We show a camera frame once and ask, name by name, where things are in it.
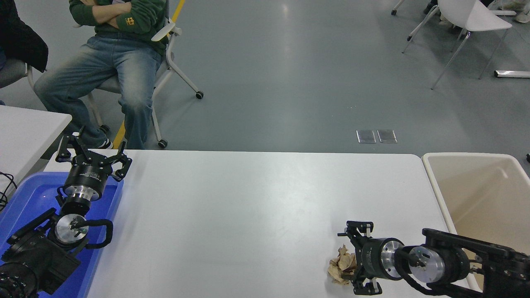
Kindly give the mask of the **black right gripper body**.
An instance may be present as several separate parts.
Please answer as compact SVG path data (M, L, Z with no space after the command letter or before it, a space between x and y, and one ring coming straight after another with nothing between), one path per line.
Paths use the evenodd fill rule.
M390 238L367 238L360 240L360 258L369 278L392 279L392 253L386 246Z

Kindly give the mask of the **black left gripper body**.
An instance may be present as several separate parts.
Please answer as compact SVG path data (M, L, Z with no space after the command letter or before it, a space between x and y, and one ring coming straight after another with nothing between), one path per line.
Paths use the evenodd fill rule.
M102 192L106 186L109 171L99 166L87 164L74 164L64 184L64 190L67 192L73 190L74 186L84 186L91 188L96 192Z

